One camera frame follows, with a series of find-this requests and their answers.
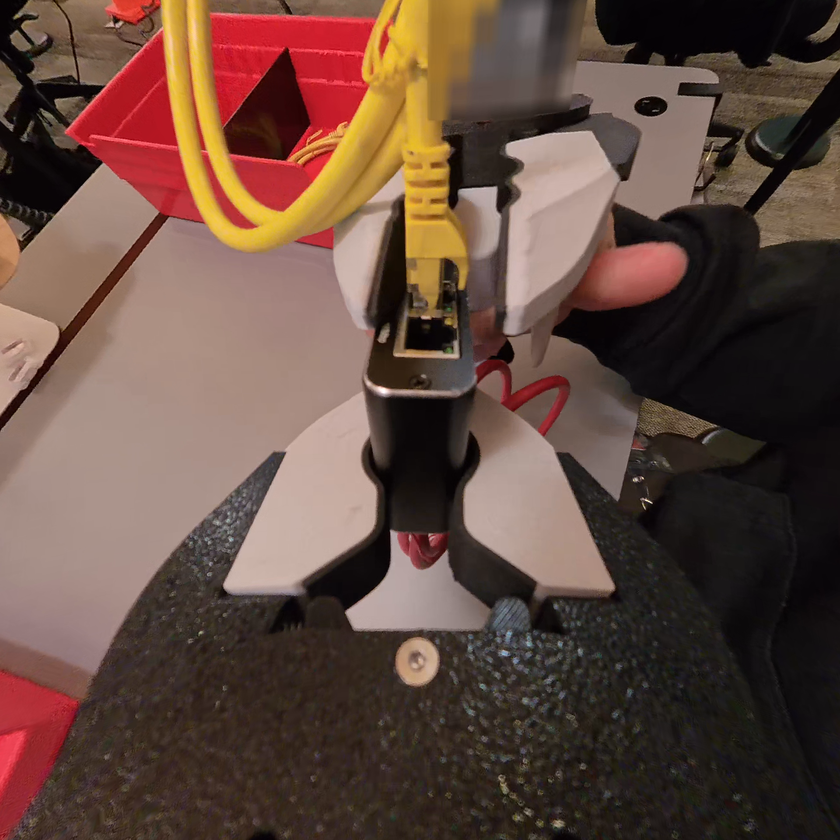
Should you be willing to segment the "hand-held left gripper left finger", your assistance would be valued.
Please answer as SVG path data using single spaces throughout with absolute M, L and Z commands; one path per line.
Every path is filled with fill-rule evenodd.
M 302 432 L 282 456 L 224 591 L 327 596 L 344 609 L 371 594 L 391 564 L 385 491 L 371 458 L 362 394 Z

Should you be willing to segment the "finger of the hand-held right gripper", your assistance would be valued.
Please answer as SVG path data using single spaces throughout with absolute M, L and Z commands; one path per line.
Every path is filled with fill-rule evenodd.
M 344 304 L 355 326 L 374 328 L 368 313 L 375 270 L 385 242 L 386 224 L 403 196 L 375 196 L 333 230 L 333 265 Z M 497 308 L 497 248 L 501 215 L 496 196 L 459 196 L 455 215 L 462 224 L 469 251 L 466 291 L 471 313 Z
M 517 167 L 501 222 L 501 328 L 520 335 L 582 278 L 620 178 L 590 130 L 516 140 L 504 151 Z

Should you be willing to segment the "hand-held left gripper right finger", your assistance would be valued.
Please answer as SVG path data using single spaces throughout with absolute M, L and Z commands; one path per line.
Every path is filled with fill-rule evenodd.
M 453 627 L 478 627 L 503 597 L 531 616 L 552 598 L 616 590 L 551 443 L 474 388 L 457 400 L 449 446 L 449 569 L 465 595 Z

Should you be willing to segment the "black network switch box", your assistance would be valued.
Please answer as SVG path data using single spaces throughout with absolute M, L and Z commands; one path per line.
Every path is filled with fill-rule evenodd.
M 374 338 L 364 399 L 374 472 L 395 532 L 444 533 L 468 465 L 477 387 L 469 300 L 457 297 L 459 355 L 396 355 L 400 316 Z

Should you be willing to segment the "red plastic bin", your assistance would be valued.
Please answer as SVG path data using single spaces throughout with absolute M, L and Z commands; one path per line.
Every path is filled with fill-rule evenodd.
M 287 162 L 308 138 L 352 120 L 366 92 L 361 62 L 373 19 L 211 14 L 213 63 L 221 120 L 230 120 L 277 58 L 288 53 L 308 124 L 278 160 L 232 153 L 255 198 L 288 208 L 329 161 Z M 176 146 L 159 33 L 121 69 L 68 131 L 160 213 L 201 224 Z
M 1 672 L 1 838 L 11 836 L 46 782 L 79 701 Z

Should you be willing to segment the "person's right hand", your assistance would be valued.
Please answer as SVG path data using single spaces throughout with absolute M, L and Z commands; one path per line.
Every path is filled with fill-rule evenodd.
M 613 311 L 656 301 L 677 288 L 688 267 L 687 253 L 672 243 L 605 248 L 561 303 L 556 321 L 574 310 Z

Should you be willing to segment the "wood-edged office table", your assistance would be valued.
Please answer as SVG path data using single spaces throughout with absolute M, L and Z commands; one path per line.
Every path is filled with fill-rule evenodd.
M 574 92 L 635 125 L 641 138 L 618 204 L 660 217 L 691 203 L 707 131 L 721 95 L 718 76 L 694 67 L 580 61 Z

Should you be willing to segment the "person's torso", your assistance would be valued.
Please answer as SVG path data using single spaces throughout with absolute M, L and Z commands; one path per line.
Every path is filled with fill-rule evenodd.
M 717 615 L 768 740 L 838 810 L 838 427 L 759 441 L 673 479 L 644 523 Z

